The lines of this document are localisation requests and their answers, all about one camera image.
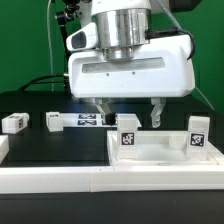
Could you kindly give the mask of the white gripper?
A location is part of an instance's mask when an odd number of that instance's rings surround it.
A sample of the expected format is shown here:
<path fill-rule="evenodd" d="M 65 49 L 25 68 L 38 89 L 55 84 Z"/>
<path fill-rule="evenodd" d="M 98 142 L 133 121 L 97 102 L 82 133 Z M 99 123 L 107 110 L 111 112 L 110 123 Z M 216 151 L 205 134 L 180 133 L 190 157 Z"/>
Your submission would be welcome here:
<path fill-rule="evenodd" d="M 183 97 L 195 88 L 190 51 L 190 38 L 178 35 L 136 47 L 131 60 L 106 61 L 97 50 L 74 53 L 68 63 L 70 89 L 77 98 L 152 98 L 152 127 L 158 128 L 166 105 L 160 97 Z M 105 125 L 115 124 L 107 102 L 97 99 L 96 107 Z"/>

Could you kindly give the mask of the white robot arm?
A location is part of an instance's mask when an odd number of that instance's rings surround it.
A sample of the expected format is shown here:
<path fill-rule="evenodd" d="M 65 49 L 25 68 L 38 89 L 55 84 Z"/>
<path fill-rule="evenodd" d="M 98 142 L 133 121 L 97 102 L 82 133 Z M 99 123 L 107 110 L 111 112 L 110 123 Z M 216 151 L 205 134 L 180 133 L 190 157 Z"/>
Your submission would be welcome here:
<path fill-rule="evenodd" d="M 81 0 L 82 28 L 66 40 L 71 93 L 95 103 L 107 124 L 114 121 L 108 99 L 149 98 L 159 127 L 166 99 L 195 88 L 195 42 L 179 24 L 154 31 L 150 17 L 191 11 L 201 1 Z"/>

